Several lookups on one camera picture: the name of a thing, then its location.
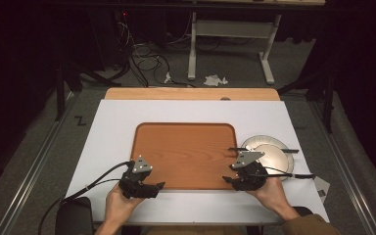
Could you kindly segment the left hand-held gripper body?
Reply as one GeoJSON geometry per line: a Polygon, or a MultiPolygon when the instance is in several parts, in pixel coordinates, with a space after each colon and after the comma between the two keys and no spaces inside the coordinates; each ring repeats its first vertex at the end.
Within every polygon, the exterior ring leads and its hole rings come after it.
{"type": "Polygon", "coordinates": [[[149,184],[145,184],[144,180],[151,174],[152,170],[153,167],[141,156],[136,160],[132,160],[118,183],[123,196],[127,199],[141,198],[143,191],[150,190],[148,188],[149,184]]]}

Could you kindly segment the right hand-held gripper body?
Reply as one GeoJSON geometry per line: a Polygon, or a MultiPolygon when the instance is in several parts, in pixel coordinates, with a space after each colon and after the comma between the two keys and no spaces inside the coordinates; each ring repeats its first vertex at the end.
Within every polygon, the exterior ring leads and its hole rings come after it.
{"type": "Polygon", "coordinates": [[[262,166],[259,158],[263,156],[263,152],[241,151],[237,159],[229,167],[236,172],[241,183],[245,186],[245,191],[256,191],[261,188],[267,178],[267,171],[262,166]]]}

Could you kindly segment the person's right hand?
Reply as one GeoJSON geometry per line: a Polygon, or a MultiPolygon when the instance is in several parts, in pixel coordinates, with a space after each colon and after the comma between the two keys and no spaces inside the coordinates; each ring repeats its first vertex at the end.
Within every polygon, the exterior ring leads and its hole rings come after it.
{"type": "Polygon", "coordinates": [[[284,221],[300,216],[289,204],[282,182],[278,178],[267,178],[261,188],[256,191],[248,191],[248,194],[255,197],[266,209],[275,212],[284,221]]]}

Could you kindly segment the person's left hand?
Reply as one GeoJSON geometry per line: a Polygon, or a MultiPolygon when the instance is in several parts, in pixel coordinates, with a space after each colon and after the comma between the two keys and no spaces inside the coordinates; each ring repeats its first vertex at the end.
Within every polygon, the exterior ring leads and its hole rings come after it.
{"type": "Polygon", "coordinates": [[[121,189],[115,185],[106,198],[104,223],[110,227],[121,227],[142,202],[142,198],[127,199],[123,196],[121,189]]]}

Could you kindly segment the small silver plate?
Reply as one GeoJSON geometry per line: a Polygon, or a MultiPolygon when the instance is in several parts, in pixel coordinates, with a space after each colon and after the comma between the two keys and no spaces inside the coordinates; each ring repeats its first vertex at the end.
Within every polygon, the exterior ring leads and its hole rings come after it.
{"type": "Polygon", "coordinates": [[[268,174],[280,174],[288,171],[288,157],[281,149],[273,145],[261,145],[258,150],[263,152],[259,161],[268,174]]]}

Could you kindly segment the large silver plate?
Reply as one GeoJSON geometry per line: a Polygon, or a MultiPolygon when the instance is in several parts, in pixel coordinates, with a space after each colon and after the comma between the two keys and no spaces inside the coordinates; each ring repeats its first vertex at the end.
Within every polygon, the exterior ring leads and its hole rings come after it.
{"type": "MultiPolygon", "coordinates": [[[[283,142],[280,140],[266,135],[256,135],[253,137],[248,138],[243,144],[242,148],[247,148],[248,150],[252,150],[252,152],[259,152],[259,146],[261,145],[273,145],[278,147],[279,149],[289,149],[283,142]]],[[[295,162],[293,154],[285,153],[288,157],[289,162],[289,169],[285,173],[292,173],[294,170],[295,162]]]]}

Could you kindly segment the brown wooden tray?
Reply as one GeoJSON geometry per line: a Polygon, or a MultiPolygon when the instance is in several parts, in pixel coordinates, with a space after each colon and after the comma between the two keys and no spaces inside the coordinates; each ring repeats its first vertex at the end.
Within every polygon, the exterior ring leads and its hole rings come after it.
{"type": "Polygon", "coordinates": [[[237,158],[236,133],[228,123],[144,122],[135,130],[131,156],[153,170],[146,184],[167,190],[229,190],[223,178],[237,158]]]}

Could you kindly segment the white table board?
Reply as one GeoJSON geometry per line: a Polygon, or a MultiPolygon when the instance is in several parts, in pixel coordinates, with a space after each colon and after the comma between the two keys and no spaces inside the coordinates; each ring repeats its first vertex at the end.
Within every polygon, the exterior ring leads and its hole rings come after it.
{"type": "MultiPolygon", "coordinates": [[[[130,159],[133,137],[142,122],[216,122],[235,128],[238,142],[264,134],[300,149],[281,101],[103,100],[83,147],[67,194],[89,185],[130,159]]],[[[278,224],[280,218],[251,195],[235,191],[163,190],[147,199],[128,220],[133,225],[278,224]]]]}

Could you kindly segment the black slim utensil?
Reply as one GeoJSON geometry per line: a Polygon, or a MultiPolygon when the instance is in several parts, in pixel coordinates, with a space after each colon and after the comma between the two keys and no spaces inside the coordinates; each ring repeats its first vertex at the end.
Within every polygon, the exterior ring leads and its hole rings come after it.
{"type": "MultiPolygon", "coordinates": [[[[235,148],[235,147],[230,147],[228,148],[229,151],[237,151],[237,152],[241,152],[241,151],[252,151],[252,150],[248,150],[247,148],[235,148]]],[[[295,150],[295,149],[280,149],[283,153],[288,153],[288,154],[297,154],[299,152],[299,150],[295,150]]]]}

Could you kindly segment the grey paper tag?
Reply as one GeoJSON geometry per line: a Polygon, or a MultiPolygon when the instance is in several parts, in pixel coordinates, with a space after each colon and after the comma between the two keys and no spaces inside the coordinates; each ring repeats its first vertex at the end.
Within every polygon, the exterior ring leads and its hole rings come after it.
{"type": "Polygon", "coordinates": [[[330,183],[318,176],[316,176],[313,179],[313,181],[321,202],[325,203],[326,197],[330,189],[330,183]]]}

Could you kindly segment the wooden table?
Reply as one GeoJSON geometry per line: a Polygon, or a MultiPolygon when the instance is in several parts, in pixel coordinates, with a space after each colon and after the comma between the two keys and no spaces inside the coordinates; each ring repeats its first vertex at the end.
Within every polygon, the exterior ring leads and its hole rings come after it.
{"type": "Polygon", "coordinates": [[[279,101],[272,88],[110,88],[107,100],[279,101]]]}

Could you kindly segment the crumpled white paper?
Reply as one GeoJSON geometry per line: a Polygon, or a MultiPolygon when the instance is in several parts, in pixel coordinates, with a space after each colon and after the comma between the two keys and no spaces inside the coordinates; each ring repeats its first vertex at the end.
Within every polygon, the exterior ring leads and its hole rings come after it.
{"type": "Polygon", "coordinates": [[[217,74],[206,76],[206,80],[204,82],[204,84],[207,86],[218,86],[219,84],[226,85],[227,83],[228,80],[225,77],[220,78],[217,74]]]}

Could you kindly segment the black metal stand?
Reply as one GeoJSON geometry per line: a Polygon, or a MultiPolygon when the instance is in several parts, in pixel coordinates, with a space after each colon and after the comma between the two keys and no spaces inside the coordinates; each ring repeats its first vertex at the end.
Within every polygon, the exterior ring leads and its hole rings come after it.
{"type": "Polygon", "coordinates": [[[57,93],[57,115],[56,121],[59,121],[65,110],[66,110],[66,98],[65,98],[65,84],[68,85],[71,91],[80,92],[82,90],[82,85],[78,78],[73,78],[71,75],[68,75],[68,72],[81,74],[84,73],[96,81],[101,82],[110,87],[121,87],[120,83],[114,83],[102,75],[89,70],[80,64],[73,61],[62,61],[59,62],[58,68],[56,70],[56,93],[57,93]]]}
{"type": "Polygon", "coordinates": [[[322,122],[326,130],[331,133],[331,116],[333,107],[333,92],[334,92],[335,75],[327,71],[317,71],[313,74],[300,78],[291,82],[279,89],[279,95],[286,94],[294,89],[301,89],[307,87],[305,98],[308,101],[323,101],[322,122]]]}

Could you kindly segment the metal floor rail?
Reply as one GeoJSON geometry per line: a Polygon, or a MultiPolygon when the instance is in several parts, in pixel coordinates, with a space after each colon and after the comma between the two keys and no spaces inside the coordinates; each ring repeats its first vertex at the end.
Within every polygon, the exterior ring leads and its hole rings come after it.
{"type": "Polygon", "coordinates": [[[52,148],[52,144],[55,141],[62,125],[66,119],[67,113],[71,110],[74,103],[79,96],[79,92],[70,92],[64,104],[62,106],[61,114],[52,120],[51,127],[42,140],[38,151],[33,157],[33,162],[29,167],[26,167],[26,174],[23,177],[23,181],[18,185],[17,191],[11,200],[11,204],[5,210],[5,214],[0,219],[0,235],[10,235],[11,230],[14,227],[24,205],[36,184],[36,181],[48,160],[48,153],[52,148]]]}
{"type": "Polygon", "coordinates": [[[338,169],[339,175],[343,180],[343,184],[345,185],[345,188],[352,201],[352,205],[357,212],[364,230],[366,231],[367,235],[376,235],[376,219],[374,218],[364,195],[356,184],[355,178],[353,177],[335,138],[326,129],[323,123],[323,115],[321,109],[316,103],[313,102],[309,102],[308,106],[314,114],[316,121],[320,126],[330,149],[332,150],[334,164],[338,169]]]}

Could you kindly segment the white metal desk frame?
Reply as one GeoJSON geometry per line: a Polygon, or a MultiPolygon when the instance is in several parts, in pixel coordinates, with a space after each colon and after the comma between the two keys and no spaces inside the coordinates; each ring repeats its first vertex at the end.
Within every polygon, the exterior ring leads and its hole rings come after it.
{"type": "Polygon", "coordinates": [[[194,80],[196,78],[197,65],[197,37],[233,37],[233,38],[253,38],[265,39],[266,47],[264,51],[258,53],[258,58],[267,84],[275,83],[268,57],[277,34],[282,16],[276,15],[270,23],[251,23],[251,22],[233,22],[217,20],[198,20],[197,14],[191,14],[191,43],[188,60],[187,78],[194,80]]]}

